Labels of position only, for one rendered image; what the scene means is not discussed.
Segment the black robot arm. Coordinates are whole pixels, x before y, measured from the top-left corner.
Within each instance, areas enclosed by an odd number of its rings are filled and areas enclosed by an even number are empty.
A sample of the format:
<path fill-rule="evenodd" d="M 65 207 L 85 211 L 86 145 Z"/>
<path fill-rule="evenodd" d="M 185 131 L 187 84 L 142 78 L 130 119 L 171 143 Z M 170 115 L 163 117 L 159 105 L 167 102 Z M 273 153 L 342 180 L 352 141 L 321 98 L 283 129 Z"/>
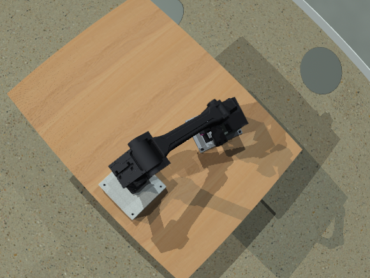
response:
<path fill-rule="evenodd" d="M 208 133 L 211 131 L 216 147 L 226 143 L 228 140 L 221 125 L 236 110 L 237 104 L 233 98 L 228 98 L 224 102 L 213 99 L 200 115 L 164 135 L 153 138 L 147 131 L 134 138 L 128 143 L 130 149 L 108 167 L 117 177 L 122 188 L 126 187 L 134 194 L 148 179 L 170 164 L 166 156 L 171 150 L 199 132 L 204 130 L 205 133 Z"/>

